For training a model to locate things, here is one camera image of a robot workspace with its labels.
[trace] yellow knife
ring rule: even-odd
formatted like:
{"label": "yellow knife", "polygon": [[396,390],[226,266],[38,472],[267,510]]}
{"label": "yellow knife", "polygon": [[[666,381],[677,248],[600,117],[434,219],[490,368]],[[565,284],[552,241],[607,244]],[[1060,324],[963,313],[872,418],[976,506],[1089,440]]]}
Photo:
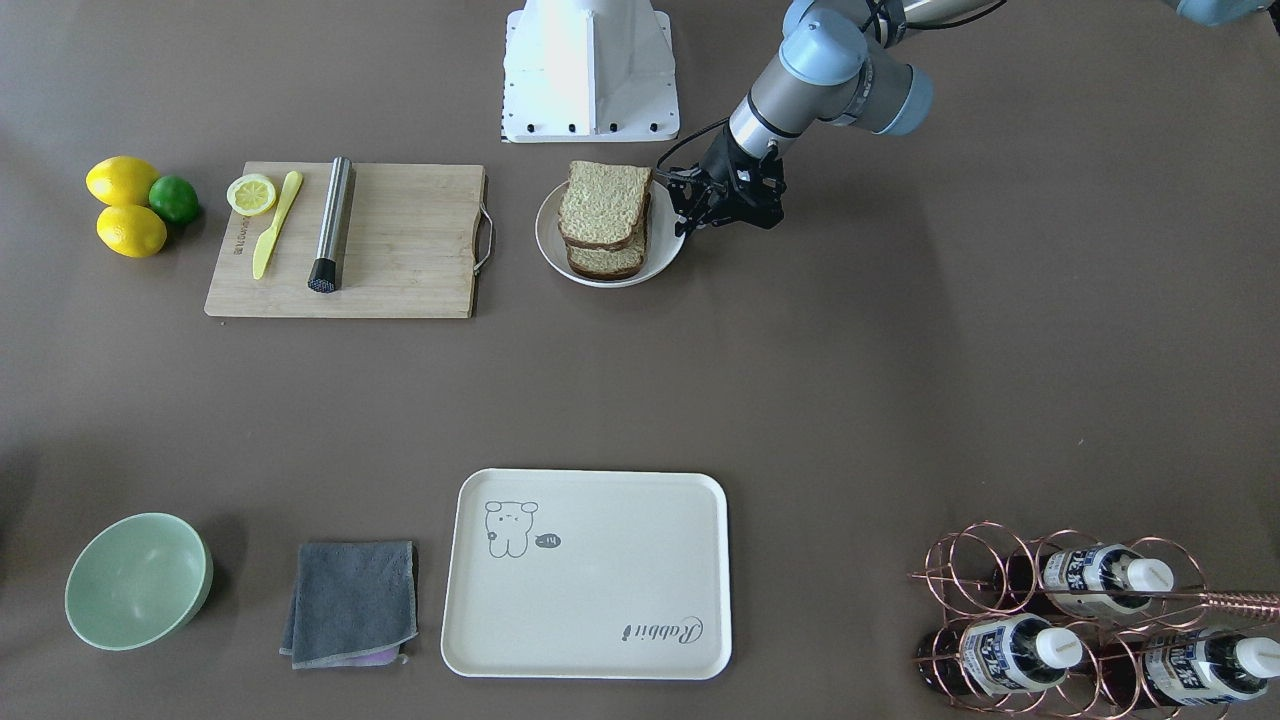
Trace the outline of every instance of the yellow knife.
{"label": "yellow knife", "polygon": [[302,187],[302,173],[289,170],[284,176],[280,199],[275,201],[275,218],[271,219],[271,225],[262,231],[262,234],[257,236],[257,245],[253,246],[255,281],[262,279],[262,274],[266,273],[266,261],[271,259],[271,250],[275,249],[275,238],[280,236],[280,228],[284,227],[284,218],[289,214],[289,208],[293,206],[293,199],[298,196],[300,187]]}

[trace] yellow lemon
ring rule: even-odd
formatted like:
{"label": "yellow lemon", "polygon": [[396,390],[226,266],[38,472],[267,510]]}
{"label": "yellow lemon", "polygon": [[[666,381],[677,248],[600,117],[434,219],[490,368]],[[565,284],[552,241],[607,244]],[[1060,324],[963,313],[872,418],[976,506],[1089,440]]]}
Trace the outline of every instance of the yellow lemon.
{"label": "yellow lemon", "polygon": [[246,218],[261,215],[275,205],[275,184],[261,173],[250,173],[227,188],[227,202]]}
{"label": "yellow lemon", "polygon": [[146,258],[164,247],[169,229],[150,208],[113,205],[97,217],[97,237],[120,255]]}
{"label": "yellow lemon", "polygon": [[93,197],[108,205],[146,205],[151,183],[159,178],[151,163],[118,155],[93,165],[84,176],[84,184]]}

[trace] white rectangular tray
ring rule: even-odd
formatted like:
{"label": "white rectangular tray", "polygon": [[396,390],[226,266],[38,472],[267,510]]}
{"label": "white rectangular tray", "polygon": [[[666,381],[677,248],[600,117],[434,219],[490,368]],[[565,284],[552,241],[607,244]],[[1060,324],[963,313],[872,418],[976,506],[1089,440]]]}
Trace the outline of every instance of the white rectangular tray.
{"label": "white rectangular tray", "polygon": [[489,469],[462,484],[440,633],[454,673],[705,680],[731,650],[712,478]]}

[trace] cartoon animal drawing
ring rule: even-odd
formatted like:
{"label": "cartoon animal drawing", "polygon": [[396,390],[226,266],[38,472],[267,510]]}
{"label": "cartoon animal drawing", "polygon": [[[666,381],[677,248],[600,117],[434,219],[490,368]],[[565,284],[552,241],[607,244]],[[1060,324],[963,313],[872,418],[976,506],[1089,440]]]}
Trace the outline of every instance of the cartoon animal drawing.
{"label": "cartoon animal drawing", "polygon": [[520,557],[529,550],[529,532],[534,529],[536,502],[484,503],[484,529],[489,533],[489,555]]}

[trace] bread slice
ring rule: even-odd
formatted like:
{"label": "bread slice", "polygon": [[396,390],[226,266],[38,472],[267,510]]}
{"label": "bread slice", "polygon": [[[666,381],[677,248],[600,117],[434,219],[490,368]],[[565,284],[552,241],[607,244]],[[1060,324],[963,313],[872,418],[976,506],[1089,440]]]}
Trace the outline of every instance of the bread slice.
{"label": "bread slice", "polygon": [[582,250],[622,250],[644,224],[653,170],[573,160],[561,200],[564,243]]}
{"label": "bread slice", "polygon": [[641,220],[636,223],[626,245],[618,250],[584,250],[566,243],[564,252],[568,256],[568,266],[584,278],[594,281],[625,281],[639,273],[649,245],[645,231],[648,223],[644,222],[649,214],[648,209],[649,200],[646,197],[640,210]]}

